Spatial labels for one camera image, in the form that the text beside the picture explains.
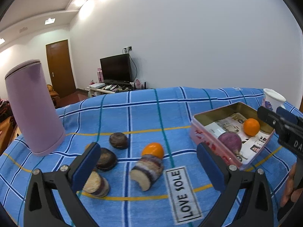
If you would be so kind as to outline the person right hand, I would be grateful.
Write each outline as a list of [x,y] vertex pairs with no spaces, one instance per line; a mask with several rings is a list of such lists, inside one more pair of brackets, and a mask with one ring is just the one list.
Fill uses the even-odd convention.
[[291,170],[289,172],[288,179],[286,181],[286,187],[284,189],[281,201],[280,201],[280,207],[283,207],[288,200],[291,200],[293,203],[295,203],[301,193],[302,193],[302,188],[301,189],[294,189],[294,175],[296,171],[296,163],[291,167]]

